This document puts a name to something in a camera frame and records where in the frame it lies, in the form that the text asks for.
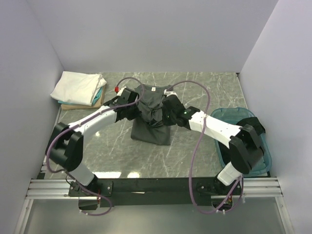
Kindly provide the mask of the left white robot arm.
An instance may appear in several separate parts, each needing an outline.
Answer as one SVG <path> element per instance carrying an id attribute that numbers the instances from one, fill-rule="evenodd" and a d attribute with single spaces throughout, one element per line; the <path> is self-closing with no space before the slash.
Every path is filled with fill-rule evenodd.
<path id="1" fill-rule="evenodd" d="M 96 176 L 82 162 L 84 143 L 101 128 L 124 118 L 133 120 L 140 115 L 138 103 L 141 94 L 124 87 L 116 97 L 104 103 L 90 115 L 68 125 L 58 123 L 51 134 L 46 149 L 46 166 L 51 173 L 65 172 L 80 183 L 80 190 L 87 196 L 98 189 Z"/>

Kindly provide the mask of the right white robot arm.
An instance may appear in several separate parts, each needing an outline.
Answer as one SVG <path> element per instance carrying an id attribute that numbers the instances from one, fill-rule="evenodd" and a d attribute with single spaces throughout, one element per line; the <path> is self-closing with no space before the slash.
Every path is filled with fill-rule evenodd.
<path id="1" fill-rule="evenodd" d="M 232 125 L 193 106 L 185 108 L 174 91 L 164 91 L 162 118 L 166 126 L 177 125 L 203 132 L 229 149 L 230 162 L 214 182 L 214 190 L 218 194 L 226 194 L 234 180 L 248 174 L 265 154 L 261 137 L 253 126 Z"/>

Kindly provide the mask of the dark grey t shirt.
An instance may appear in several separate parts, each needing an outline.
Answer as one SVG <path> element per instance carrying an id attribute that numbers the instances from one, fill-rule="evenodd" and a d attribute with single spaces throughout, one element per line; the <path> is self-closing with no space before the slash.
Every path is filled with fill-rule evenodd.
<path id="1" fill-rule="evenodd" d="M 170 86 L 144 85 L 143 98 L 138 103 L 141 111 L 132 125 L 131 139 L 156 145 L 170 145 L 170 127 L 162 120 L 162 100 L 164 91 Z"/>

